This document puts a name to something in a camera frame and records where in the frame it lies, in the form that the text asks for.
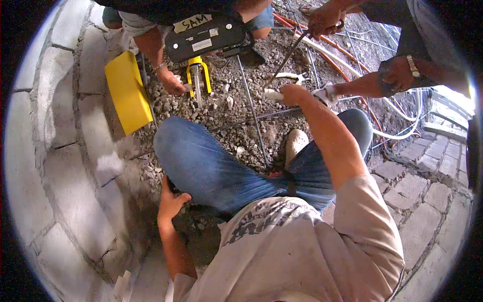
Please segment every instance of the white sticker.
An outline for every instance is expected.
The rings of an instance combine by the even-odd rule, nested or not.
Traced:
[[[213,46],[213,44],[211,43],[211,39],[206,39],[203,41],[196,42],[192,46],[193,46],[193,51],[198,51],[200,49]]]
[[[192,29],[196,26],[199,26],[201,24],[204,24],[208,21],[211,21],[211,15],[210,14],[196,14],[192,17],[189,17],[183,21],[174,23],[174,32],[175,33],[180,33],[182,31]]]
[[[210,29],[210,37],[214,37],[218,35],[218,27]]]

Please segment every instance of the dirt ground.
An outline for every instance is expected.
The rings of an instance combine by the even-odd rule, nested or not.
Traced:
[[[304,1],[292,0],[291,6],[294,9],[293,11],[291,11],[286,0],[276,0],[273,2],[272,6],[275,9],[275,13],[291,19],[294,19],[293,14],[295,13],[300,22],[306,25],[308,19],[298,10],[298,7],[301,4],[306,3]],[[275,21],[275,27],[284,27],[284,25]],[[388,31],[386,31],[380,24],[370,24],[363,14],[349,15],[345,20],[345,29],[351,36],[372,42],[378,41],[383,46],[396,49],[396,45],[390,38],[388,32],[390,32],[396,40],[398,39],[397,32],[391,29],[387,29]],[[261,95],[261,87],[283,61],[290,42],[292,41],[292,35],[293,32],[290,30],[273,29],[268,38],[256,42],[256,48],[265,56],[267,63],[257,67],[243,66],[257,116],[290,109],[277,101],[263,98]],[[331,36],[330,39],[336,42],[341,48],[344,48],[349,53],[355,55],[370,71],[376,71],[382,60],[387,60],[395,55],[395,52],[379,47],[378,45],[357,39],[349,39],[347,36],[334,35]],[[351,64],[356,70],[359,70],[359,66],[356,62],[349,60],[347,56],[339,52],[335,47],[330,46],[326,42],[319,43],[341,59]],[[304,81],[302,84],[309,90],[316,89],[316,75],[314,74],[310,63],[304,59],[307,54],[307,48],[304,45],[299,45],[298,48],[299,50],[296,51],[296,55],[288,60],[287,64],[281,71],[296,74],[307,72],[308,76],[306,77],[308,77],[309,80]],[[322,56],[315,51],[312,51],[312,57],[314,59],[319,81],[322,85],[326,82],[345,82],[342,76],[338,74],[337,71],[326,62],[324,58],[322,58]],[[248,121],[233,127],[230,126],[235,122],[253,118],[237,59],[230,58],[226,60],[217,57],[204,57],[203,60],[208,65],[211,87],[213,90],[213,93],[209,95],[206,92],[206,88],[203,88],[202,98],[204,106],[198,106],[194,99],[189,98],[189,94],[181,97],[168,95],[156,79],[156,75],[151,73],[151,68],[149,66],[147,67],[150,76],[148,95],[155,102],[154,111],[157,124],[159,125],[164,119],[173,115],[190,119],[196,123],[205,125],[228,152],[232,153],[238,160],[253,168],[255,171],[264,173],[265,175],[280,171],[284,165],[285,159],[285,136],[293,129],[301,129],[310,137],[309,126],[301,112],[291,111],[289,113],[259,119],[260,131],[262,133],[263,144],[268,158],[268,165],[266,165],[254,122]],[[185,83],[187,83],[186,68],[187,63],[170,63],[170,70],[175,74],[180,75],[181,80]],[[348,72],[346,74],[352,79],[352,76]],[[294,80],[276,79],[271,84],[271,88],[279,88],[287,83],[294,82]],[[227,84],[229,85],[229,88],[227,92],[223,92],[223,88],[225,88]],[[395,98],[399,101],[407,115],[416,116],[417,108],[414,95],[411,95],[410,93],[398,93]],[[233,99],[232,109],[229,109],[227,99]],[[397,115],[396,112],[382,100],[369,99],[368,102],[370,108],[379,119],[384,132],[396,134],[411,124]],[[340,101],[337,106],[332,109],[337,112],[342,112],[349,108],[359,108],[364,112],[368,112],[367,107],[362,104],[360,99]],[[145,172],[142,180],[146,180],[152,190],[159,190],[163,174],[163,171],[159,168],[162,167],[160,167],[156,155],[154,153],[148,153],[149,151],[152,151],[155,132],[156,127],[151,123],[137,131],[135,137],[141,141],[141,152],[147,153],[142,157],[145,163],[145,167],[143,167]],[[407,144],[408,140],[409,139],[398,142],[398,144],[394,146],[393,151],[397,152]],[[379,142],[381,142],[381,137],[375,135],[373,145],[376,145]],[[391,152],[391,150],[385,150],[383,147],[368,152],[368,166],[372,167],[381,163],[384,154],[387,154],[387,152]],[[194,255],[197,265],[207,265],[211,262],[218,250],[219,229],[217,228],[214,219],[199,211],[190,210],[189,208],[189,205],[186,206],[178,215],[176,219],[176,227],[189,239],[188,247]]]

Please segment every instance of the white shoe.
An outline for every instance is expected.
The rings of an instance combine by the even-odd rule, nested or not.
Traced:
[[[295,155],[309,143],[309,137],[299,129],[293,129],[288,134],[287,145],[285,148],[285,170],[288,170],[290,162]]]
[[[313,90],[312,94],[324,102],[327,107],[334,106],[339,101],[331,82],[327,82],[321,89]]]

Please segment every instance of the bracelet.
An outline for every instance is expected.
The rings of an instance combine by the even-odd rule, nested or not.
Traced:
[[[153,68],[153,71],[156,71],[156,70],[158,70],[158,69],[160,69],[160,68],[163,68],[163,66],[165,66],[165,65],[166,65],[166,63],[165,63],[165,62],[162,62],[162,63],[161,63],[161,64],[159,64],[158,66],[154,67],[154,68]]]

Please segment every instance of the yellow plastic part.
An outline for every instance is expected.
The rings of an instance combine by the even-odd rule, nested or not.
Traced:
[[[208,74],[208,67],[206,64],[203,62],[200,56],[194,57],[188,60],[188,68],[186,69],[186,76],[188,77],[188,84],[191,84],[191,72],[190,68],[191,65],[193,64],[201,64],[203,66],[203,70],[205,71],[205,82],[206,82],[206,89],[208,90],[208,93],[211,93],[211,83],[210,83],[210,75]],[[189,96],[194,97],[195,94],[193,90],[189,91]]]
[[[107,85],[126,135],[153,121],[134,54],[126,51],[105,66]]]

